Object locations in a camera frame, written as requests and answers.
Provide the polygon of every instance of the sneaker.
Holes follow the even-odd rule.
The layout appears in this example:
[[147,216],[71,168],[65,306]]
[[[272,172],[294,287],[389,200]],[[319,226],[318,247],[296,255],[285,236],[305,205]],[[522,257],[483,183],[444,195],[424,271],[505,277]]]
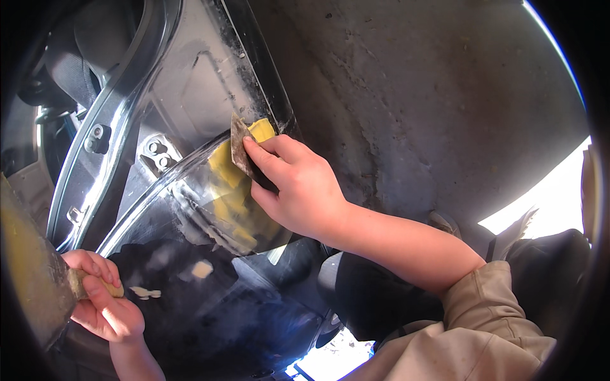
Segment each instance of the sneaker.
[[428,215],[428,225],[435,227],[436,229],[442,230],[445,233],[449,233],[453,236],[458,237],[460,240],[462,239],[462,235],[459,232],[458,224],[453,220],[453,218],[448,215],[439,212],[438,210],[433,210]]

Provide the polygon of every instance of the hand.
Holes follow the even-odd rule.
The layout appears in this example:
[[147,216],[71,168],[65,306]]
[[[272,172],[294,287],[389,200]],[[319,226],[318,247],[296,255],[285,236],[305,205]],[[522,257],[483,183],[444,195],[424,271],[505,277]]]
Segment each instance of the hand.
[[144,317],[140,309],[125,298],[112,297],[99,280],[102,277],[115,287],[121,286],[118,268],[114,262],[82,249],[62,254],[62,258],[71,268],[91,274],[82,280],[89,300],[78,302],[72,312],[72,320],[111,343],[141,340]]
[[273,137],[260,145],[245,137],[243,146],[279,189],[276,196],[252,181],[252,198],[269,217],[292,232],[322,242],[339,228],[348,203],[324,158],[288,135]]

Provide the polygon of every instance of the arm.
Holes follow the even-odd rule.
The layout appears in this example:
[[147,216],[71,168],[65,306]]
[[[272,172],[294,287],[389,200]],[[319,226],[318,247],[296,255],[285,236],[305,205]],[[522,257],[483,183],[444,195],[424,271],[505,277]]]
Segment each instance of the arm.
[[110,357],[121,380],[165,380],[163,371],[144,342],[144,317],[125,298],[115,299],[99,278],[120,287],[117,266],[100,255],[73,250],[62,255],[68,266],[91,274],[82,280],[89,300],[80,301],[72,320],[110,342]]
[[279,189],[276,196],[253,182],[252,197],[287,229],[370,259],[407,282],[441,295],[485,264],[452,235],[350,204],[328,162],[304,144],[286,135],[260,146],[247,138],[243,143]]

